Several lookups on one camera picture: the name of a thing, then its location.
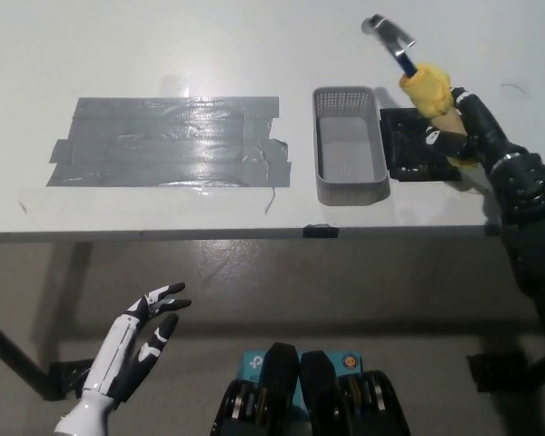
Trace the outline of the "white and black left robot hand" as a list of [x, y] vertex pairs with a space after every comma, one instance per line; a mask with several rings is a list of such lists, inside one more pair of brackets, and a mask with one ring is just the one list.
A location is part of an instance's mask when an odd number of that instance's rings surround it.
[[[114, 320], [85, 379], [84, 398], [97, 394], [118, 404], [131, 397], [159, 360], [179, 322], [178, 312], [192, 304], [179, 296], [184, 289], [183, 282], [176, 282], [152, 290]], [[163, 321], [136, 352], [139, 334], [157, 317]]]

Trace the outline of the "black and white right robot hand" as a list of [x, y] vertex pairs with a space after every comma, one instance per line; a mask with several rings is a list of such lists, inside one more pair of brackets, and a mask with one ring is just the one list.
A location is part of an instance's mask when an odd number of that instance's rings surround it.
[[462, 87], [451, 89], [454, 108], [461, 114], [465, 134], [443, 131], [429, 126], [424, 134], [425, 146], [436, 154], [462, 162], [477, 162], [486, 173], [512, 156], [529, 152], [513, 144], [482, 100]]

